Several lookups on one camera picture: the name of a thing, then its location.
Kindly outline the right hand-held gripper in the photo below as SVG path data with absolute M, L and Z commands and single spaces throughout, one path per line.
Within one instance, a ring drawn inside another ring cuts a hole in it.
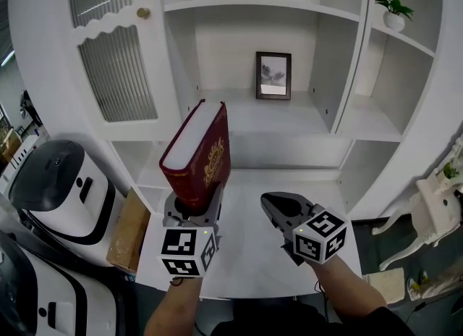
M 323 209 L 315 214 L 306 197 L 288 192 L 267 192 L 260 205 L 271 224 L 284 233 L 282 249 L 299 266 L 303 261 L 324 264 L 345 246 L 347 218 Z

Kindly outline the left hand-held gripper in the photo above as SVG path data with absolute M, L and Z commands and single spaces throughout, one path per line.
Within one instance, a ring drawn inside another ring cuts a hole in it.
M 174 277 L 204 277 L 218 253 L 218 220 L 224 185 L 220 182 L 205 212 L 184 216 L 185 206 L 174 191 L 164 203 L 164 218 L 157 230 L 156 257 L 166 273 Z

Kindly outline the thick red book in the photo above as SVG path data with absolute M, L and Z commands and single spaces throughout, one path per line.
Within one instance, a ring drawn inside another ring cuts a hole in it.
M 226 104 L 201 100 L 167 146 L 159 167 L 181 208 L 193 216 L 204 214 L 231 172 Z

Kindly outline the white shelf compartment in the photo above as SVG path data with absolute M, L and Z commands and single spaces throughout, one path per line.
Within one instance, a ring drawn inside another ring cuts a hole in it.
M 168 49 L 180 112 L 200 100 L 226 104 L 235 134 L 334 135 L 347 102 L 362 17 L 279 0 L 167 4 Z M 292 55 L 289 101 L 256 99 L 256 52 Z

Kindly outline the person's right forearm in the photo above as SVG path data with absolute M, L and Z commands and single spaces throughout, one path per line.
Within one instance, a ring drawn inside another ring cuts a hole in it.
M 342 321 L 364 318 L 379 308 L 387 307 L 383 296 L 338 256 L 324 264 L 306 261 L 315 272 L 321 287 Z

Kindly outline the person's left forearm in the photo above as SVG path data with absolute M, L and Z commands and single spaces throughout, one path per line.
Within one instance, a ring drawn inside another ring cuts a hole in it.
M 174 277 L 144 336 L 192 336 L 202 283 L 202 277 Z

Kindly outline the white desk with hutch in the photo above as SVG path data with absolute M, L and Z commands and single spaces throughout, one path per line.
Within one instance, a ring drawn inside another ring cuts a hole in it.
M 161 0 L 164 25 L 167 4 Z M 351 219 L 376 219 L 440 159 L 463 121 L 463 0 L 400 0 L 415 11 L 402 32 L 384 25 L 375 0 L 312 3 L 362 17 L 362 43 L 334 135 L 235 134 L 231 175 L 219 220 L 221 242 L 208 271 L 206 298 L 305 295 L 308 268 L 295 266 L 260 206 L 268 191 L 299 193 Z M 16 61 L 46 129 L 81 143 L 123 188 L 133 188 L 152 217 L 137 281 L 166 289 L 156 258 L 157 230 L 170 188 L 158 167 L 165 141 L 99 136 L 69 79 L 51 0 L 8 0 Z

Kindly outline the brown cardboard box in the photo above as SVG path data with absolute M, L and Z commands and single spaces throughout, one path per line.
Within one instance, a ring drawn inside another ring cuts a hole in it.
M 151 213 L 131 188 L 111 234 L 109 264 L 136 274 Z

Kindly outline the person's black clothing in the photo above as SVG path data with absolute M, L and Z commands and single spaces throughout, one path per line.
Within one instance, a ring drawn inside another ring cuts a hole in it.
M 415 336 L 387 308 L 365 317 L 328 322 L 316 307 L 299 301 L 234 302 L 233 319 L 215 326 L 211 336 Z

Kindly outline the white cushioned stool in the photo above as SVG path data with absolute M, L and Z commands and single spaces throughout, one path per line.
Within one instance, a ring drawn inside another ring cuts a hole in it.
M 403 268 L 364 274 L 362 278 L 384 297 L 387 304 L 398 303 L 405 298 Z

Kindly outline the ribbed glass cabinet door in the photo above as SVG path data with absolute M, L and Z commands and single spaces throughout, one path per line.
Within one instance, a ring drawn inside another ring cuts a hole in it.
M 51 0 L 69 79 L 95 132 L 165 141 L 182 115 L 161 0 Z M 137 9 L 150 17 L 140 19 Z

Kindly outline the white dressing table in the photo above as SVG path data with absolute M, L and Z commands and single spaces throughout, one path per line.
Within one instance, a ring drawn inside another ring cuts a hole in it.
M 459 175 L 449 184 L 441 185 L 438 182 L 438 173 L 449 161 L 459 171 Z M 412 226 L 417 233 L 417 237 L 408 247 L 379 265 L 380 271 L 395 261 L 410 256 L 423 245 L 436 247 L 442 238 L 460 227 L 463 221 L 463 133 L 455 140 L 442 162 L 427 178 L 418 180 L 415 185 L 416 192 L 409 198 L 397 201 L 387 208 L 391 216 L 386 223 L 371 230 L 372 235 L 384 233 L 399 217 L 410 214 Z

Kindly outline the small plant in white box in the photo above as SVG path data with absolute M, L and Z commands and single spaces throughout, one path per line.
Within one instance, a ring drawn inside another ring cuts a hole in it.
M 449 161 L 444 164 L 442 170 L 438 173 L 438 182 L 443 184 L 449 184 L 459 175 L 459 171 L 453 166 L 452 162 Z

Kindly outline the green plant in white pot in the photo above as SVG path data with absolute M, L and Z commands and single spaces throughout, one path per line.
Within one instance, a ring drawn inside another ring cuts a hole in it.
M 386 9 L 383 14 L 384 25 L 395 32 L 402 32 L 405 27 L 404 17 L 412 21 L 415 13 L 413 9 L 404 6 L 400 0 L 375 0 L 375 4 Z

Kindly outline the dark picture frame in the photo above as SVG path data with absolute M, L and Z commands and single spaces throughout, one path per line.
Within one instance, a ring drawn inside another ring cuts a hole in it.
M 257 51 L 256 99 L 289 101 L 292 95 L 292 55 Z

